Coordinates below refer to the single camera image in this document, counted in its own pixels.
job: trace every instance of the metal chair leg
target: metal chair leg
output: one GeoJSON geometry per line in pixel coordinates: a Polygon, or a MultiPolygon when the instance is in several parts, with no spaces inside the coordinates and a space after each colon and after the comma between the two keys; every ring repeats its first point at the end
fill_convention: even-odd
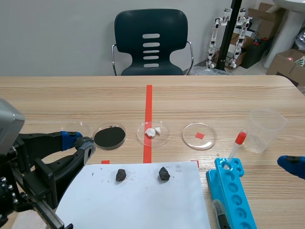
{"type": "Polygon", "coordinates": [[[116,46],[116,44],[114,44],[112,46],[112,67],[113,67],[113,71],[114,71],[114,75],[117,75],[116,74],[116,70],[115,70],[115,64],[114,64],[114,47],[116,46]]]}
{"type": "Polygon", "coordinates": [[[191,63],[191,67],[189,68],[189,70],[187,71],[186,75],[188,75],[193,67],[194,64],[194,53],[193,53],[193,47],[192,47],[192,43],[187,41],[187,43],[190,44],[190,49],[191,49],[191,56],[192,56],[192,63],[191,63]]]}

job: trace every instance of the black pole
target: black pole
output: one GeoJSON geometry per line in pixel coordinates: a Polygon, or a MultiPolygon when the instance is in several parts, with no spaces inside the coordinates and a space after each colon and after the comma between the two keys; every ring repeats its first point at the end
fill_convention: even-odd
{"type": "Polygon", "coordinates": [[[227,57],[227,53],[229,50],[231,38],[235,29],[235,24],[241,4],[242,4],[242,0],[232,1],[231,4],[232,14],[227,26],[225,27],[224,38],[223,38],[223,42],[221,43],[216,69],[224,70],[225,59],[227,57]]]}

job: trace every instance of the red cap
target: red cap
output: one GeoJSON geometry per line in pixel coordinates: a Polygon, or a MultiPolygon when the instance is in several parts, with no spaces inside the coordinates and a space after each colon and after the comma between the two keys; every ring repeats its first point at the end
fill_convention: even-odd
{"type": "Polygon", "coordinates": [[[241,145],[246,137],[247,137],[246,132],[240,132],[235,140],[235,143],[241,145]]]}

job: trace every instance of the black marker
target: black marker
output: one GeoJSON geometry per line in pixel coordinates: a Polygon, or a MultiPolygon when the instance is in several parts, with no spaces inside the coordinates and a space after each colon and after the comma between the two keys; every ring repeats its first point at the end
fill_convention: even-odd
{"type": "Polygon", "coordinates": [[[213,209],[214,209],[214,212],[216,215],[218,228],[219,229],[231,229],[231,227],[228,223],[226,214],[225,214],[224,204],[218,199],[213,200],[212,204],[213,204],[213,209]]]}

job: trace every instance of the black rock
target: black rock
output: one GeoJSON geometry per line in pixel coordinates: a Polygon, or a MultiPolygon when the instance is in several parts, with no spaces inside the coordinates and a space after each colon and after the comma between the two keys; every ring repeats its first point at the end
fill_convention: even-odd
{"type": "Polygon", "coordinates": [[[170,175],[168,173],[168,171],[166,170],[166,168],[162,167],[159,171],[159,176],[161,180],[169,180],[170,179],[170,175]]]}
{"type": "Polygon", "coordinates": [[[120,169],[118,170],[118,173],[116,174],[115,180],[116,180],[116,181],[124,181],[125,178],[126,178],[126,172],[125,172],[124,169],[121,169],[121,168],[120,168],[120,169]]]}

